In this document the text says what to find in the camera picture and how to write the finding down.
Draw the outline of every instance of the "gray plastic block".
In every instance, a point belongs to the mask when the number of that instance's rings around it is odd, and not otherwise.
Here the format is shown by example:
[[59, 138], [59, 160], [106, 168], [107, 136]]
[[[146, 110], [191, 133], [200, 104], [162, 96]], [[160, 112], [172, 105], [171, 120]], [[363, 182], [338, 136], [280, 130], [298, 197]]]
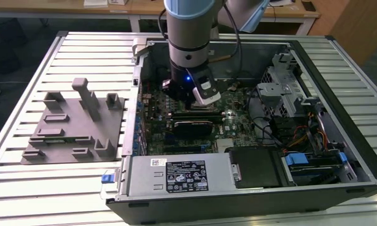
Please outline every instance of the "gray plastic block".
[[30, 161], [40, 161], [46, 158], [46, 154], [42, 150], [24, 151], [23, 157]]
[[92, 152], [87, 147], [74, 148], [72, 155], [76, 159], [92, 158]]
[[59, 92], [48, 93], [47, 109], [30, 138], [22, 164], [115, 160], [124, 99], [114, 93], [107, 98], [96, 98], [87, 84], [87, 79], [74, 82], [82, 99], [64, 99]]

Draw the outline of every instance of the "sticker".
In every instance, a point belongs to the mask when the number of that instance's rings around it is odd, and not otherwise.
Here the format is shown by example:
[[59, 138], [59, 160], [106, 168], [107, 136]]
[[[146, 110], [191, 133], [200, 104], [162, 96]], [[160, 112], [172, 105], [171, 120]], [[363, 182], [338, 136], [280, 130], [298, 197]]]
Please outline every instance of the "sticker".
[[151, 166], [166, 166], [168, 159], [151, 159]]
[[206, 161], [167, 163], [167, 191], [170, 193], [208, 191]]
[[111, 10], [111, 13], [128, 13], [126, 10]]

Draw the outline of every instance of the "floor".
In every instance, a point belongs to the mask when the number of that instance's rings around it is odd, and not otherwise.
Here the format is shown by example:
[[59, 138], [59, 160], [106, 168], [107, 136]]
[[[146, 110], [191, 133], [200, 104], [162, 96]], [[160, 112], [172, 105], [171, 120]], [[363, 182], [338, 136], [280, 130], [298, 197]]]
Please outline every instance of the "floor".
[[[44, 27], [39, 19], [19, 19], [24, 29], [28, 43], [15, 48], [15, 53], [22, 61], [22, 68], [10, 74], [0, 74], [0, 130], [10, 117], [18, 100], [28, 85], [40, 61], [47, 53], [58, 31], [87, 32], [131, 32], [127, 20], [87, 20], [51, 19]], [[143, 32], [158, 32], [158, 24], [154, 21], [142, 21]], [[374, 82], [377, 84], [377, 51], [363, 67]]]

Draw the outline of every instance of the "power supply label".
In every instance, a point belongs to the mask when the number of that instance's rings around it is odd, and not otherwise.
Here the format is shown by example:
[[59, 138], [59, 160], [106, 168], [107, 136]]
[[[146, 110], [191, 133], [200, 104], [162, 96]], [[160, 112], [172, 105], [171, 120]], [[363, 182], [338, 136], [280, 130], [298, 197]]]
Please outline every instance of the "power supply label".
[[167, 191], [170, 193], [208, 191], [206, 161], [167, 163]]

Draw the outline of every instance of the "barcode sticker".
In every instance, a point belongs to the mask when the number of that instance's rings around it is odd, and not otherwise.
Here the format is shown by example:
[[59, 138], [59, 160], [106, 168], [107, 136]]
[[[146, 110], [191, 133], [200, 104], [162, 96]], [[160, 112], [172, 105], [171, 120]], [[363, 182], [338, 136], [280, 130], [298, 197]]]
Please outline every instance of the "barcode sticker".
[[166, 166], [168, 159], [151, 159], [151, 166]]

